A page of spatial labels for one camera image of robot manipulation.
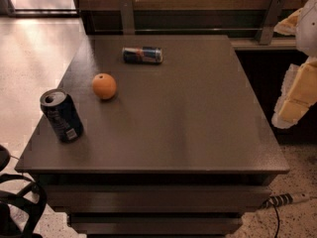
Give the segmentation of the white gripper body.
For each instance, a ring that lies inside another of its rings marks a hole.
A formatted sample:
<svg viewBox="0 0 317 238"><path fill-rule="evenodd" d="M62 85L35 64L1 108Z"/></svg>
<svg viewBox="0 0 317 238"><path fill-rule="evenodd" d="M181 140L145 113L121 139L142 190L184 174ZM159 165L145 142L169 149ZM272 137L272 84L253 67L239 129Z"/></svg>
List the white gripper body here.
<svg viewBox="0 0 317 238"><path fill-rule="evenodd" d="M296 47L310 57L317 57L317 0L308 0L298 16Z"/></svg>

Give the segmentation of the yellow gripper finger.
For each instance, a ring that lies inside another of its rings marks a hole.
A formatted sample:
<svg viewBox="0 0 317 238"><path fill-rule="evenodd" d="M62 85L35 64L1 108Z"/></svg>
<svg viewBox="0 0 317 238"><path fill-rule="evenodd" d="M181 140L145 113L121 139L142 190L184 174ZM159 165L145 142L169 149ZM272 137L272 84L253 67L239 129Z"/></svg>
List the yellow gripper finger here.
<svg viewBox="0 0 317 238"><path fill-rule="evenodd" d="M292 14L290 14L287 18L281 20L274 27L274 31L278 34L285 36L294 36L296 33L296 26L298 22L298 17L301 13L302 9L298 9Z"/></svg>
<svg viewBox="0 0 317 238"><path fill-rule="evenodd" d="M309 57L302 65L292 63L280 91L271 123L276 128L288 129L317 102L317 59Z"/></svg>

